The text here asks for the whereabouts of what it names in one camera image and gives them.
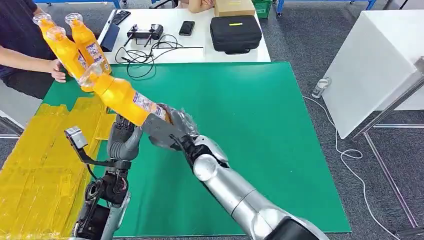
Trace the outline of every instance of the green basket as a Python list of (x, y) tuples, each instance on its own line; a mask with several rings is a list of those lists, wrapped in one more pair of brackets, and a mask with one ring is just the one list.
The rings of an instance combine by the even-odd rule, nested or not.
[(265, 0), (265, 1), (254, 0), (254, 1), (252, 1), (252, 3), (254, 5), (254, 8), (256, 9), (256, 14), (257, 14), (258, 18), (260, 18), (260, 19), (268, 18), (268, 14), (270, 13), (272, 1), (270, 1), (270, 0)]

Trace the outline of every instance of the green mat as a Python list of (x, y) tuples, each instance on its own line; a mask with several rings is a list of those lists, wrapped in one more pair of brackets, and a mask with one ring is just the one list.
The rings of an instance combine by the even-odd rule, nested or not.
[[(130, 79), (124, 65), (113, 65), (112, 72)], [(153, 77), (131, 84), (155, 102), (190, 113), (229, 164), (276, 205), (324, 232), (351, 231), (288, 62), (156, 64)], [(71, 109), (87, 95), (75, 81), (55, 82), (44, 102)], [(103, 142), (98, 159), (106, 158)], [(183, 154), (155, 147), (147, 136), (128, 180), (131, 201), (116, 237), (243, 234)]]

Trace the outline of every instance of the orange juice bottle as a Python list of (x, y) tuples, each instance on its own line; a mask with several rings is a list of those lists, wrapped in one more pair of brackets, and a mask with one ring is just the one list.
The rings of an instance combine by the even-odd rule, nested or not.
[(32, 18), (32, 21), (39, 26), (41, 33), (42, 33), (42, 38), (44, 38), (44, 40), (46, 41), (48, 46), (51, 48), (53, 53), (56, 54), (55, 49), (52, 47), (53, 44), (51, 44), (52, 40), (50, 38), (48, 38), (47, 35), (46, 35), (47, 30), (49, 30), (53, 27), (56, 27), (55, 22), (53, 22), (53, 20), (52, 20), (52, 16), (43, 12), (43, 13), (36, 14)]
[[(60, 60), (68, 72), (78, 81), (87, 69), (87, 63), (77, 45), (66, 36), (65, 29), (55, 26), (47, 30), (47, 37), (50, 44), (55, 49), (56, 57)], [(85, 92), (92, 92), (89, 87), (82, 87)]]
[(143, 125), (150, 113), (170, 121), (165, 109), (135, 91), (125, 79), (104, 72), (99, 62), (92, 64), (78, 83), (81, 87), (92, 88), (106, 106), (136, 126)]
[(93, 32), (83, 23), (83, 16), (79, 13), (71, 13), (65, 16), (65, 22), (72, 29), (72, 37), (81, 51), (82, 56), (90, 66), (93, 63), (100, 63), (104, 73), (111, 73), (111, 66), (105, 54), (97, 43)]

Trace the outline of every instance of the smartphone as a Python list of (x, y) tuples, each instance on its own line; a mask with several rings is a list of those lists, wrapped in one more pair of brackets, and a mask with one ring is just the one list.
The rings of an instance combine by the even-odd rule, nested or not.
[(125, 11), (125, 10), (121, 10), (120, 12), (118, 12), (115, 16), (113, 16), (113, 20), (112, 23), (119, 25), (124, 19), (126, 19), (129, 15), (131, 14), (131, 12), (129, 11)]
[(179, 34), (181, 36), (191, 36), (194, 26), (195, 26), (194, 21), (184, 21), (182, 23), (180, 30), (179, 30)]

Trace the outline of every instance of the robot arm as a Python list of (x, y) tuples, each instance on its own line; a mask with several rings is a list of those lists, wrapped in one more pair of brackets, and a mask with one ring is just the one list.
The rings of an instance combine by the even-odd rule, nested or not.
[[(178, 114), (190, 119), (183, 112)], [(174, 124), (175, 121), (186, 122), (178, 119), (178, 116), (171, 119)], [(162, 142), (162, 146), (168, 144), (170, 147), (176, 143), (184, 152), (196, 178), (251, 239), (328, 240), (315, 225), (279, 208), (260, 194), (230, 167), (227, 156), (212, 139), (195, 135), (193, 131), (187, 135), (176, 128), (171, 132), (166, 130), (169, 126), (172, 125), (151, 114), (143, 125), (143, 131)]]
[[(142, 131), (149, 135), (154, 145), (182, 151), (196, 178), (251, 239), (328, 240), (315, 225), (270, 202), (230, 168), (227, 156), (221, 148), (207, 136), (197, 134), (197, 128), (189, 115), (167, 106), (165, 109), (170, 115), (172, 124), (150, 114), (141, 126)], [(82, 133), (78, 131), (72, 133), (69, 129), (65, 131), (82, 162), (111, 169), (107, 170), (102, 178), (87, 186), (87, 193), (96, 194), (89, 198), (86, 194), (81, 217), (73, 231), (74, 240), (80, 238), (110, 240), (121, 225), (130, 200), (126, 176), (131, 167), (131, 158), (137, 156), (134, 153), (138, 153), (138, 142), (142, 135), (139, 127), (132, 126), (125, 129), (133, 132), (128, 134), (122, 129), (117, 129), (116, 124), (113, 125), (109, 137), (111, 143), (107, 149), (111, 159), (105, 162), (93, 161), (85, 154), (84, 141), (80, 140)], [(109, 207), (98, 204), (99, 199), (110, 200), (113, 197), (119, 198), (111, 202), (113, 204)], [(96, 230), (96, 234), (87, 234), (90, 233), (88, 230), (93, 229)]]

